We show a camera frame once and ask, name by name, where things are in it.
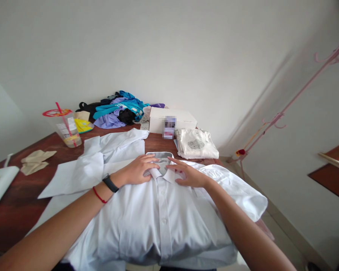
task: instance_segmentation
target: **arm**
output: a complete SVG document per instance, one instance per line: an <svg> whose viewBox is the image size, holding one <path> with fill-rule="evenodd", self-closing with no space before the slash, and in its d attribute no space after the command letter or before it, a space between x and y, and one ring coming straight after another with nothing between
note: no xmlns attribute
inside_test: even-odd
<svg viewBox="0 0 339 271"><path fill-rule="evenodd" d="M168 168L182 171L186 175L185 180L176 180L179 185L206 189L222 216L231 240L251 270L296 271L284 253L238 207L217 182L184 162L171 157L169 159L177 165L168 165Z"/></svg>
<svg viewBox="0 0 339 271"><path fill-rule="evenodd" d="M149 163L158 161L153 156L137 157L111 174L111 180L118 188L150 181L151 176L144 177L143 173L149 168L159 168ZM95 189L105 201L113 195L104 182ZM103 205L93 190L88 191L5 253L0 258L0 270L52 270Z"/></svg>

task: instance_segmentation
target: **beige cloth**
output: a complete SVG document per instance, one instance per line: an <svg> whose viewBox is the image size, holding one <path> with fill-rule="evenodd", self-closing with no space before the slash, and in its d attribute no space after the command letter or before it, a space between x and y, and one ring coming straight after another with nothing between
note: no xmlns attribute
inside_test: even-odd
<svg viewBox="0 0 339 271"><path fill-rule="evenodd" d="M44 152L42 150L38 150L29 154L26 158L23 158L21 162L23 166L20 171L24 173L25 176L28 176L34 172L37 172L40 169L43 169L47 165L48 162L43 162L49 157L52 157L57 151L49 151Z"/></svg>
<svg viewBox="0 0 339 271"><path fill-rule="evenodd" d="M75 119L81 119L81 120L85 120L85 121L89 121L89 115L90 115L90 113L87 112L87 111L75 112L73 114Z"/></svg>

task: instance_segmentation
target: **smartwatch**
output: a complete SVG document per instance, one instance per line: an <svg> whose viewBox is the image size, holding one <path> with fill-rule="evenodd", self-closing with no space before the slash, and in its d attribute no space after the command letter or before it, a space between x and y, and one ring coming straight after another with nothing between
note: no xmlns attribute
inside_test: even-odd
<svg viewBox="0 0 339 271"><path fill-rule="evenodd" d="M108 188L113 192L116 193L119 188L116 187L116 185L112 182L112 180L110 179L110 175L108 175L107 177L105 177L103 179L103 182L106 184L106 186L108 186Z"/></svg>

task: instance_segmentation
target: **red string bracelet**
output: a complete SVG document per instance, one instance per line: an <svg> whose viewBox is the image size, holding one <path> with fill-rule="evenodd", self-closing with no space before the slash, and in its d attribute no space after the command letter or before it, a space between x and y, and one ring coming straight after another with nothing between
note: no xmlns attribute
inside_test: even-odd
<svg viewBox="0 0 339 271"><path fill-rule="evenodd" d="M103 203L107 203L107 202L108 202L108 201L103 200L103 199L98 195L98 193L97 193L97 191L95 190L94 186L93 186L93 191L94 191L94 193L97 195L97 197L101 200L101 202L103 202Z"/></svg>

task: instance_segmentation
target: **white box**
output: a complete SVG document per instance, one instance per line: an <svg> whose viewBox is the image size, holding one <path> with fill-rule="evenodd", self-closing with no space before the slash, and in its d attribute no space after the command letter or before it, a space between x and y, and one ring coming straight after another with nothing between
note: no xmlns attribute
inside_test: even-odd
<svg viewBox="0 0 339 271"><path fill-rule="evenodd" d="M176 117L176 129L195 129L197 126L197 120L188 111L152 107L150 113L150 132L156 134L163 133L163 123L167 116Z"/></svg>

